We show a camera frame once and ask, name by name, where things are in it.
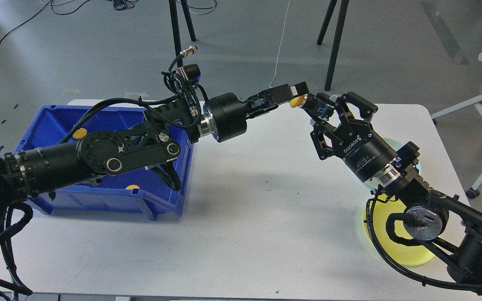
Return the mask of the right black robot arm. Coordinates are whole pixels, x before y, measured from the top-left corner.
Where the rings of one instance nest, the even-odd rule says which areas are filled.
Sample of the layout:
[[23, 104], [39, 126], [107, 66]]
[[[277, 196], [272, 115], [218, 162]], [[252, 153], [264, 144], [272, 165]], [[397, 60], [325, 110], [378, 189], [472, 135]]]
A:
[[[424, 181], [415, 168], [419, 158], [416, 144], [392, 148], [371, 124], [377, 106], [352, 92], [341, 96], [305, 94], [291, 100], [290, 105], [312, 119], [310, 137], [322, 160], [336, 156], [360, 181], [377, 181], [373, 198], [367, 200], [364, 223], [373, 246], [390, 267], [423, 286], [482, 296], [482, 213]], [[427, 248], [447, 265], [453, 282], [412, 272], [388, 255], [374, 230], [375, 206], [381, 194], [405, 206], [402, 213], [386, 218], [388, 237], [407, 247]]]

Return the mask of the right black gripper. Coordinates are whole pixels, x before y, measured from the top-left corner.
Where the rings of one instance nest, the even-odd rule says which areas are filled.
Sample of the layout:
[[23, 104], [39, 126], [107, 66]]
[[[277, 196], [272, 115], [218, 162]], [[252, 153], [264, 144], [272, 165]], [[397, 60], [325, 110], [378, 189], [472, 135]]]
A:
[[[359, 110], [362, 120], [354, 118], [348, 104]], [[318, 158], [340, 158], [361, 182], [373, 178], [397, 157], [397, 152], [373, 131], [371, 119], [377, 105], [358, 94], [308, 93], [301, 97], [299, 107], [312, 118], [310, 137]], [[334, 112], [340, 120], [337, 127], [329, 124]]]

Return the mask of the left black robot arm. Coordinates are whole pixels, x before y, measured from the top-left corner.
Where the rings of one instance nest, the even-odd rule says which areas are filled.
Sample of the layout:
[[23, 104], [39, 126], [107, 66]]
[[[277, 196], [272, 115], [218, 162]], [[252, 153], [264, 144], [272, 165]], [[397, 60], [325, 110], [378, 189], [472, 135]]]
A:
[[[54, 199], [60, 188], [86, 181], [98, 181], [146, 167], [170, 190], [179, 191], [182, 182], [174, 161], [182, 146], [174, 141], [168, 125], [185, 131], [189, 141], [213, 135], [222, 142], [246, 132], [247, 120], [275, 110], [279, 105], [308, 94], [306, 82], [270, 87], [245, 100], [227, 93], [205, 100], [201, 105], [196, 88], [200, 69], [183, 65], [182, 59], [194, 54], [195, 46], [181, 51], [163, 71], [163, 82], [172, 97], [159, 101], [111, 98], [88, 109], [57, 143], [44, 148], [6, 153], [0, 156], [0, 248], [11, 282], [0, 279], [0, 297], [17, 301], [19, 295], [32, 295], [17, 275], [12, 252], [12, 237], [33, 217], [28, 197], [47, 193]], [[127, 130], [95, 131], [83, 138], [70, 139], [99, 111], [115, 104], [133, 104], [144, 108], [142, 122]]]

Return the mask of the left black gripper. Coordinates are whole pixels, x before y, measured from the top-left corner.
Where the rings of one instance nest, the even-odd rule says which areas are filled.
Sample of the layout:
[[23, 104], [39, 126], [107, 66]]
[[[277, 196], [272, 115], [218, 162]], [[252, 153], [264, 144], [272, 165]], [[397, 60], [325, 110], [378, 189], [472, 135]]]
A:
[[249, 97], [246, 104], [241, 103], [236, 94], [225, 93], [209, 99], [203, 107], [213, 119], [212, 135], [221, 143], [243, 135], [247, 130], [246, 120], [264, 115], [307, 93], [309, 89], [306, 82], [291, 86], [282, 84]]

